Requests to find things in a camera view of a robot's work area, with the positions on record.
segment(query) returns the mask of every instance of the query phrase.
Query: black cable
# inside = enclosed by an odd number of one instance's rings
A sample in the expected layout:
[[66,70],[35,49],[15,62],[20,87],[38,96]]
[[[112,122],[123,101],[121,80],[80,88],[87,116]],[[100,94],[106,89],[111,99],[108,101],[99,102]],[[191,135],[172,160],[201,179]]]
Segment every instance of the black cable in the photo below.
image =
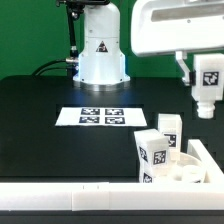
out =
[[46,71],[50,71],[50,70],[59,70],[59,69],[67,69],[67,67],[52,67],[52,68],[45,68],[43,70],[41,70],[39,73],[36,74],[36,76],[40,76],[42,73],[46,72]]
[[50,61],[42,66],[40,66],[39,68],[37,68],[31,75],[32,76],[36,76],[38,74],[38,72],[40,72],[42,69],[50,66],[50,65],[54,65],[57,63],[62,63],[62,62],[66,62],[65,59],[60,59],[60,60],[54,60],[54,61]]

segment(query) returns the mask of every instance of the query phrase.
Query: white cube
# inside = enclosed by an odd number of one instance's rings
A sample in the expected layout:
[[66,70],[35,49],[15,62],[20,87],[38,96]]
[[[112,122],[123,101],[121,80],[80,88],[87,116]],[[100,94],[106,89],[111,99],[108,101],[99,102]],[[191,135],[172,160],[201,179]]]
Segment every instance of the white cube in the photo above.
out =
[[158,131],[169,140],[170,159],[180,160],[182,120],[178,114],[159,114]]
[[151,176],[166,175],[169,167],[168,139],[156,129],[134,132],[140,167]]

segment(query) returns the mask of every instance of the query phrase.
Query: white box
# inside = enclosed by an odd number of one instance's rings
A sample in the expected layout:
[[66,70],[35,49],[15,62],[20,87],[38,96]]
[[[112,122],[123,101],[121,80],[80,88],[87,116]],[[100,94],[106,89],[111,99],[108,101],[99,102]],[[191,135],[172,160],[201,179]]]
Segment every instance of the white box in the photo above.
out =
[[169,139],[170,159],[180,159],[182,120],[178,114],[159,114],[158,131]]

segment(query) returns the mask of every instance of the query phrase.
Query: white plastic edge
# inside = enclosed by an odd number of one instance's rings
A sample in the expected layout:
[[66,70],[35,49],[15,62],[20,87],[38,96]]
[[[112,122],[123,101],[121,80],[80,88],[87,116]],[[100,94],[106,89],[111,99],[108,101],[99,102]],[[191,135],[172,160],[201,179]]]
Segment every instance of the white plastic edge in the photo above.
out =
[[223,210],[224,175],[200,140],[188,153],[210,183],[0,183],[0,210]]

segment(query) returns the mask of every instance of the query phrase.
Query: white paper sheet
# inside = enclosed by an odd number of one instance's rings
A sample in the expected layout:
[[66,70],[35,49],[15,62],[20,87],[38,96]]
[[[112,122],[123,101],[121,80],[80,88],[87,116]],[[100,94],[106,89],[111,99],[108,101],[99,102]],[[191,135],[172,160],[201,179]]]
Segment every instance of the white paper sheet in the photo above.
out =
[[147,126],[141,108],[63,107],[56,126]]

